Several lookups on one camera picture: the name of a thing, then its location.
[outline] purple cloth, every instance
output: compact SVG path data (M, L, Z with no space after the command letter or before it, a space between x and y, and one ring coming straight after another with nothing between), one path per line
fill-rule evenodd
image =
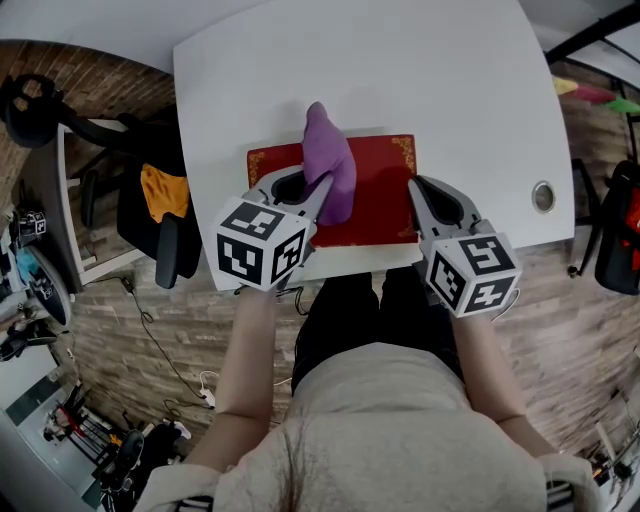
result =
M307 110L302 152L307 183L327 172L334 177L318 224L333 226L349 220L356 191L356 162L346 137L329 120L322 103L316 102Z

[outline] metal round hole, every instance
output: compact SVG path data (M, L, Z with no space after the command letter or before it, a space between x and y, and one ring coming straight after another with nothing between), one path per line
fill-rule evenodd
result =
M532 200L533 207L538 212L549 213L556 204L556 195L548 182L541 181L533 187Z

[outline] person's forearm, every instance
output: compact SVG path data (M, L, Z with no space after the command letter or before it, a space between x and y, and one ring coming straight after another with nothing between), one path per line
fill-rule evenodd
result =
M276 329L275 290L242 291L216 388L218 413L271 418Z
M243 290L216 387L216 414L186 462L226 471L269 432L275 291Z
M453 318L460 366L473 409L496 423L524 416L522 389L486 314Z

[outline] wire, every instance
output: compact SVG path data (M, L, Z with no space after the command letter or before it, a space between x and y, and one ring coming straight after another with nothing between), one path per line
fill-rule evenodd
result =
M622 401L624 402L624 405L627 408L627 418L629 419L629 423L631 423L631 430L635 430L638 426L636 422L633 420L633 418L631 417L631 411L629 410L629 402L625 400L624 397L622 397Z
M173 409L171 407L169 407L167 405L167 402L172 402L174 404L176 404L176 406L178 407L202 407L203 409L207 409L208 411L213 410L213 408L209 407L208 405L202 405L202 404L193 404L193 403L182 403L179 402L178 400L176 400L175 398L165 398L162 403L164 404L165 408L167 409L167 411L169 412L169 414L173 414L176 418L182 418L182 414L180 413L180 411L178 409Z
M213 375L215 375L218 379L220 378L220 375L218 375L216 372L212 372L211 370L205 370L203 372L200 372L200 382L202 383L202 389L204 389L204 377L203 375L205 373L212 373Z
M156 347L158 347L158 350L160 350L160 352L162 352L162 355L164 356L164 358L167 360L167 363L169 363L169 366L171 366L171 369L175 372L175 374L178 376L178 378L182 381L182 383L187 387L187 389L189 389L189 391L191 391L191 393L198 398L199 400L204 400L203 397L201 397L198 393L196 393L191 386L189 385L189 383L184 380L182 378L182 375L180 375L180 373L178 372L178 370L176 369L176 367L173 365L173 362L171 362L171 359L169 359L169 356L167 355L167 353L163 350L163 348L160 346L160 343L158 343L158 340L156 340L153 335L149 332L149 329L147 328L147 324L152 324L154 322L153 317L147 312L144 311L141 307L140 304L138 302L138 297L136 297L136 294L134 292L130 292L131 295L133 295L134 300L136 301L136 307L138 308L138 311L140 311L140 323L142 324L142 328L145 330L145 332L147 333L147 335L149 336L149 338L151 338L151 341L153 341L156 344Z
M578 430L580 430L582 428L582 426L587 422L587 420L589 418L593 418L594 416L596 416L598 413L602 412L604 410L604 408L609 405L613 399L615 397L618 396L618 393L614 393L613 396L609 397L609 400L607 400L604 405L602 405L601 407L596 407L593 411L591 411L587 416L585 416L585 418L578 424L578 426L576 428L574 428L571 432L569 432L566 436L564 436L564 438L562 439L562 441L560 441L558 443L558 449L560 449L562 447L562 445L564 443L567 442L567 439L569 439L573 434L575 434Z
M296 311L300 316L307 316L309 312L302 307L301 298L302 292L304 291L304 286L296 286L294 288L285 288L277 293L277 297L283 297L285 295L289 295L290 293L295 293L296 296L293 299L293 304L296 307Z
M97 281L91 281L90 283L85 284L85 286L89 286L90 284L98 284L98 283L104 283L105 281L112 281L114 279L117 279L118 281L122 282L122 276L119 277L105 277L104 279L98 279Z
M280 386L281 384L286 384L286 383L287 383L287 382L289 382L292 378L293 378L293 377L289 377L288 379L284 379L284 380L283 380L283 381L281 381L281 382L277 382L277 383L275 383L275 384L273 385L273 387L275 388L275 387L277 387L277 386Z
M511 304L509 304L504 311L502 311L502 312L498 313L496 316L494 316L491 319L491 323L495 322L501 316L506 315L509 312L509 310L513 307L513 305L518 301L518 299L520 298L520 288L514 288L513 291L516 292L516 297L515 297L515 299L513 299L513 302L511 302Z

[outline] red book cover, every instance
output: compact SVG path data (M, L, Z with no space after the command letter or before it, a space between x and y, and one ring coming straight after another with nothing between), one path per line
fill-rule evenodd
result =
M356 161L353 214L344 224L318 226L314 247L417 242L411 223L407 183L416 174L413 135L347 139ZM303 163L302 144L254 149L247 153L249 186L270 172Z

